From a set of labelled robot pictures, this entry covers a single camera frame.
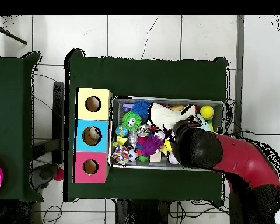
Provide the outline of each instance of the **round hole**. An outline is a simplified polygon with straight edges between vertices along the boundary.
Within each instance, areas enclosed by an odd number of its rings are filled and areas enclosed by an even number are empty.
[[[102,106],[102,103],[100,102],[100,99],[96,96],[90,96],[85,101],[85,107],[88,111],[96,112],[100,110],[100,107]]]
[[[82,139],[89,146],[97,145],[102,139],[100,129],[95,126],[87,127],[82,134]]]
[[[95,174],[99,169],[99,164],[95,160],[87,160],[83,163],[83,170],[85,173],[91,175]]]

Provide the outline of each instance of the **pink box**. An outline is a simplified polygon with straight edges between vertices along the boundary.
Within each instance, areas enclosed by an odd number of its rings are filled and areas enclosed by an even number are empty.
[[[87,160],[95,160],[98,164],[97,172],[87,174],[83,169],[83,164]],[[107,164],[107,153],[105,152],[76,152],[75,183],[105,183],[109,173]]]

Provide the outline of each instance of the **green spiky ball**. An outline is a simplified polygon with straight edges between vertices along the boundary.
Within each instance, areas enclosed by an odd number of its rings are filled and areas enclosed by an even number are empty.
[[[123,126],[128,131],[130,130],[136,131],[142,123],[141,117],[133,113],[132,111],[128,111],[126,114],[124,114],[122,121],[123,121],[122,122]]]

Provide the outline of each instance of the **green table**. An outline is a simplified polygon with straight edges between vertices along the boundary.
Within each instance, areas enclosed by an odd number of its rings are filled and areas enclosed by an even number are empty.
[[[42,201],[30,186],[32,160],[32,70],[40,54],[0,57],[0,199]]]
[[[64,200],[212,200],[221,204],[222,175],[203,171],[111,168],[104,184],[72,183],[75,88],[109,89],[113,95],[226,100],[227,60],[162,61],[85,57],[72,50],[65,59]]]

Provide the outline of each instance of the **green toy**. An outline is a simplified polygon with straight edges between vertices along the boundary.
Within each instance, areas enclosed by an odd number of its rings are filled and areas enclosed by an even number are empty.
[[[147,162],[149,158],[148,157],[144,157],[142,155],[142,156],[139,156],[138,159],[139,159],[140,162]]]
[[[128,111],[126,114],[124,114],[122,121],[123,121],[122,122],[123,126],[128,131],[130,130],[136,131],[142,123],[141,117],[133,113],[132,111]]]

